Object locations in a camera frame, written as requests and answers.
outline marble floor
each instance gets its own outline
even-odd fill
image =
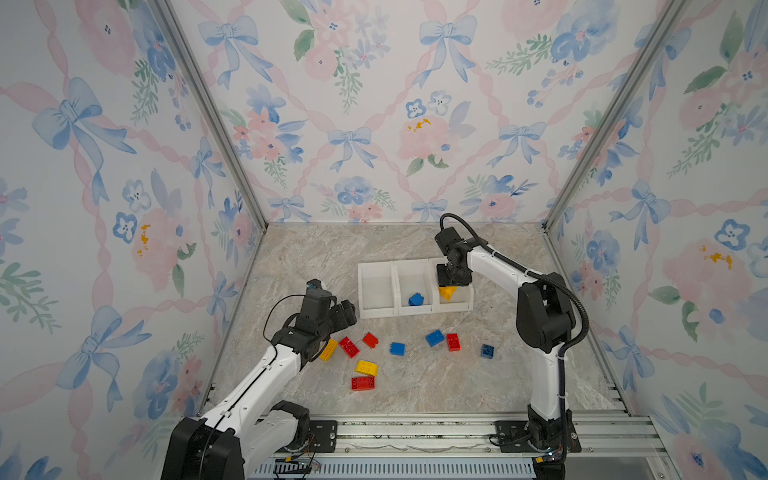
[[[282,225],[271,224],[257,255],[214,382],[221,401],[261,358],[266,315],[285,295],[303,293],[305,283],[321,279],[339,301],[358,303],[357,263],[439,257],[434,241],[439,227],[429,225]],[[551,272],[552,260],[535,225],[482,224],[478,234],[518,262]],[[515,328],[516,300],[486,278],[475,275],[475,308],[439,313],[358,320],[333,338],[348,336],[360,348],[350,359],[339,348],[328,362],[307,364],[277,395],[313,414],[367,412],[514,412],[525,411],[531,391],[527,346]],[[274,311],[267,336],[301,305],[296,297]],[[458,333],[462,350],[449,353],[445,342],[429,348],[425,335],[440,329]],[[361,339],[371,332],[379,345]],[[389,354],[389,344],[406,344],[404,357]],[[493,359],[480,357],[483,343],[495,347]],[[566,382],[571,409],[610,409],[607,384],[586,341],[568,352]],[[376,389],[353,392],[350,378],[357,360],[379,365]]]

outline metal bracket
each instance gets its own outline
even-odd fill
[[[315,439],[307,448],[312,453],[334,453],[336,451],[336,431],[339,423],[336,420],[310,420],[310,438]],[[286,449],[278,452],[289,453]]]
[[[502,444],[502,453],[537,452],[536,449],[528,444],[528,441],[510,443],[508,445],[503,444],[504,439],[515,439],[523,436],[526,424],[528,424],[528,420],[497,420],[494,422],[496,434],[499,436],[499,443]],[[579,442],[573,422],[568,422],[568,431],[571,433],[572,442],[568,445],[568,451],[571,453],[581,452],[581,443]]]

